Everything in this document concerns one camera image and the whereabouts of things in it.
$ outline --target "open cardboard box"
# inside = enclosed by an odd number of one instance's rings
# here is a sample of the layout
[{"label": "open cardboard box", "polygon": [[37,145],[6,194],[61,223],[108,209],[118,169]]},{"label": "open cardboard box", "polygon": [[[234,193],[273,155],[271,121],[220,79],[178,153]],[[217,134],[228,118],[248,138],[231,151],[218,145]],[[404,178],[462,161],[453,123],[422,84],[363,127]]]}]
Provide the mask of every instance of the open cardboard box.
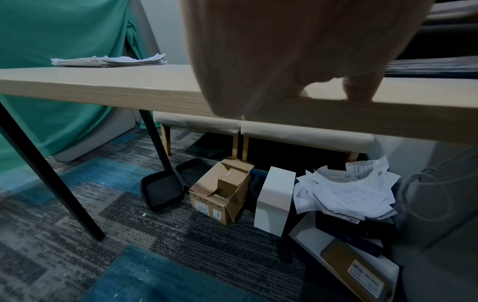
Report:
[{"label": "open cardboard box", "polygon": [[232,157],[218,162],[189,189],[192,207],[224,225],[234,222],[247,197],[253,167]]}]

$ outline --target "finger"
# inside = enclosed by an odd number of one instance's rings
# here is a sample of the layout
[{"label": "finger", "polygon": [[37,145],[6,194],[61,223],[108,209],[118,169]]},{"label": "finger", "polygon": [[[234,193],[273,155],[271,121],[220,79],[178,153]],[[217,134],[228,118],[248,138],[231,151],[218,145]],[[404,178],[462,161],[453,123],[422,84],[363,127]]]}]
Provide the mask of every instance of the finger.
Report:
[{"label": "finger", "polygon": [[342,86],[349,101],[368,102],[378,90],[382,82],[384,70],[366,75],[344,78]]}]

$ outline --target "white cable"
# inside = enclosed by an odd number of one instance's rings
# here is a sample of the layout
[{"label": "white cable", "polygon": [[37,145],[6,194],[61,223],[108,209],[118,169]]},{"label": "white cable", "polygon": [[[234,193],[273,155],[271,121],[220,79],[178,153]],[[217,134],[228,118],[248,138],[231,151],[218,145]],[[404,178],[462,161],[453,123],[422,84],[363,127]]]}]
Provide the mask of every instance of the white cable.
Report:
[{"label": "white cable", "polygon": [[[399,203],[410,213],[412,214],[413,216],[417,217],[418,219],[421,219],[421,220],[426,220],[426,221],[440,221],[440,220],[445,220],[447,218],[450,217],[450,215],[452,214],[452,211],[453,211],[453,198],[452,196],[450,195],[450,192],[448,192],[448,190],[446,189],[446,187],[444,186],[444,184],[450,184],[450,183],[455,183],[455,182],[459,182],[459,181],[462,181],[462,180],[465,180],[465,179],[469,179],[469,178],[472,178],[472,177],[475,177],[475,176],[478,176],[478,171],[475,171],[471,174],[468,174],[466,176],[463,176],[463,177],[459,177],[459,178],[455,178],[455,179],[451,179],[451,180],[447,180],[447,181],[439,181],[436,177],[430,175],[430,173],[432,172],[439,172],[441,171],[440,168],[444,167],[444,166],[447,166],[449,164],[452,164],[452,163],[458,163],[458,162],[462,162],[462,161],[465,161],[465,160],[469,160],[469,159],[472,159],[472,158],[475,158],[477,157],[478,155],[472,155],[470,157],[465,157],[465,158],[461,158],[461,159],[457,159],[460,155],[466,153],[467,151],[469,151],[470,149],[473,149],[473,147],[470,147],[470,148],[466,148],[465,150],[455,154],[454,156],[452,156],[451,158],[447,159],[446,161],[443,161],[442,163],[438,164],[436,167],[428,167],[428,168],[425,168],[423,169],[420,173],[417,173],[415,175],[412,175],[410,178],[408,178],[404,183],[403,185],[401,186],[398,194],[397,194],[397,198],[398,198],[398,201]],[[432,182],[427,182],[427,183],[424,183],[422,182],[422,178],[424,177],[427,177],[429,179],[432,180]],[[422,215],[418,214],[417,212],[415,212],[411,207],[410,207],[410,203],[408,202],[408,199],[407,199],[407,193],[408,193],[408,188],[409,186],[414,182],[414,181],[418,181],[418,183],[420,185],[426,185],[426,186],[440,186],[440,188],[442,189],[443,193],[445,194],[445,199],[447,200],[447,210],[446,212],[441,215],[440,217],[438,218],[429,218],[429,217],[423,217]]]}]

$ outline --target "cardboard box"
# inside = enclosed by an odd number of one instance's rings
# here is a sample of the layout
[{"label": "cardboard box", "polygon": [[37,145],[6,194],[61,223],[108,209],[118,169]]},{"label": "cardboard box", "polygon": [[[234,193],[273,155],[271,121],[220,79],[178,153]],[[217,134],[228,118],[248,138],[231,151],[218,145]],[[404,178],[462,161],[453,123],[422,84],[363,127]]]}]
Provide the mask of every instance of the cardboard box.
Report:
[{"label": "cardboard box", "polygon": [[[234,222],[247,197],[250,180],[249,172],[253,167],[254,165],[251,163],[231,157],[215,164],[189,189],[192,207],[224,225]],[[236,184],[236,177],[239,174],[231,172],[229,175],[234,173],[235,176],[234,181],[229,182],[226,174],[231,169],[242,172],[245,175],[233,191],[228,185]]]},{"label": "cardboard box", "polygon": [[294,192],[295,172],[271,167],[255,209],[254,226],[282,236]]},{"label": "cardboard box", "polygon": [[382,302],[392,296],[392,282],[349,245],[334,239],[321,257],[363,301]]},{"label": "cardboard box", "polygon": [[244,181],[246,176],[247,173],[236,169],[229,169],[226,174],[219,177],[218,188],[233,194]]}]

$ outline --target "bench cushion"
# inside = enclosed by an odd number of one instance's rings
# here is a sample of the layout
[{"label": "bench cushion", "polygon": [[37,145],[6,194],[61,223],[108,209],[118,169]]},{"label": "bench cushion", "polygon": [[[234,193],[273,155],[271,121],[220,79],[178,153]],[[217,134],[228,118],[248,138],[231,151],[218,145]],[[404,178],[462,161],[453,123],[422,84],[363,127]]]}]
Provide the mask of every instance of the bench cushion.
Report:
[{"label": "bench cushion", "polygon": [[168,112],[153,112],[155,122],[167,126],[181,127],[186,129],[197,129],[223,134],[238,134],[242,121],[227,118],[205,117],[188,114],[177,114]]},{"label": "bench cushion", "polygon": [[242,121],[242,135],[315,148],[367,153],[373,135],[252,121]]}]

